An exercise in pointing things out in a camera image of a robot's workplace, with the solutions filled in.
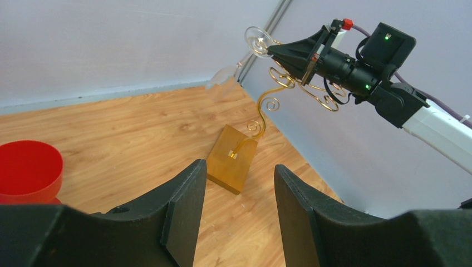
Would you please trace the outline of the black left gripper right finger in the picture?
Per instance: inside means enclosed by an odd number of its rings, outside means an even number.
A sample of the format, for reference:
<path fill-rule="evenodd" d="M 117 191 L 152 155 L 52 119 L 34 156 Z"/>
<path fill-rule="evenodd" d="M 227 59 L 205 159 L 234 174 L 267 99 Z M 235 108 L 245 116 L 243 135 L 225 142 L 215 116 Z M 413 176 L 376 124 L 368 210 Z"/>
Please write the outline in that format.
<path fill-rule="evenodd" d="M 470 266 L 471 210 L 382 219 L 311 187 L 284 165 L 274 188 L 287 266 Z"/>

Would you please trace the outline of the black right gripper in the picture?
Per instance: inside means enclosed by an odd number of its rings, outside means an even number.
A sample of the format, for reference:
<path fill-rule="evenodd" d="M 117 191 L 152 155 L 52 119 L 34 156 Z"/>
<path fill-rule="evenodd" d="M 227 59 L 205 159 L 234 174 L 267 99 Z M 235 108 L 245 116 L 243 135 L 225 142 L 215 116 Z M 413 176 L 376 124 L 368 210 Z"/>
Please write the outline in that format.
<path fill-rule="evenodd" d="M 311 82 L 318 75 L 352 92 L 355 96 L 368 97 L 380 84 L 380 74 L 360 59 L 331 47 L 332 29 L 322 28 L 314 35 L 286 44 L 274 44 L 267 53 L 293 78 L 301 78 L 302 84 Z"/>

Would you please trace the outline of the clear wine glass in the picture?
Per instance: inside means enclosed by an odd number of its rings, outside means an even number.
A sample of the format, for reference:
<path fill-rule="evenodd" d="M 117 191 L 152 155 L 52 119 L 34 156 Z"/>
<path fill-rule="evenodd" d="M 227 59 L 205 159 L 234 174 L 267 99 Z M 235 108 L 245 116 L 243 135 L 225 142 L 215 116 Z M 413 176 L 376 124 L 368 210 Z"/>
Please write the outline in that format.
<path fill-rule="evenodd" d="M 270 58 L 268 48 L 277 45 L 275 39 L 267 31 L 256 26 L 248 27 L 245 30 L 244 39 L 248 47 L 248 53 L 236 64 L 220 69 L 205 85 L 205 92 L 211 100 L 215 102 L 222 100 L 239 85 L 243 68 L 252 56 Z"/>

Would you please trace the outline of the red wine glass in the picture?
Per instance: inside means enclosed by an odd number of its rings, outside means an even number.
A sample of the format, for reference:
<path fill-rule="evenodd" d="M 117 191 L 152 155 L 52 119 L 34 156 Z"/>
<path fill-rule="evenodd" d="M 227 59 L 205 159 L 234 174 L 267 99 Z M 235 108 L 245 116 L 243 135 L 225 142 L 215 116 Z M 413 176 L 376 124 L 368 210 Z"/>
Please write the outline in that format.
<path fill-rule="evenodd" d="M 1 204 L 60 204 L 64 160 L 54 146 L 19 140 L 1 145 Z"/>

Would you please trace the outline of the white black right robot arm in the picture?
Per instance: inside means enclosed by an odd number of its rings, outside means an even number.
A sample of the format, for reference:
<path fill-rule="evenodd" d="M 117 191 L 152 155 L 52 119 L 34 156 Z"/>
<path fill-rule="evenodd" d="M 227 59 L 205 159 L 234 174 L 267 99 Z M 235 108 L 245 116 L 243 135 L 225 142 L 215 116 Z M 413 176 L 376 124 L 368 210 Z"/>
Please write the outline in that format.
<path fill-rule="evenodd" d="M 296 146 L 346 204 L 375 212 L 457 209 L 471 202 L 471 122 L 402 79 L 413 37 L 380 23 L 342 52 L 357 26 L 334 20 L 273 44 L 271 59 L 299 89 Z"/>

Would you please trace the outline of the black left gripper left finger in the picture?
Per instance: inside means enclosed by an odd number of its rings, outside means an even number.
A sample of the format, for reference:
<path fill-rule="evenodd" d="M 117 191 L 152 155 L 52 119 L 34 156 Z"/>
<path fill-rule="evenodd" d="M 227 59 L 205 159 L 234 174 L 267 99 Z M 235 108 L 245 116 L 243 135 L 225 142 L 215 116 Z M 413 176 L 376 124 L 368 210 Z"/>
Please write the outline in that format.
<path fill-rule="evenodd" d="M 2 205 L 2 266 L 192 266 L 207 163 L 106 213 L 67 205 Z"/>

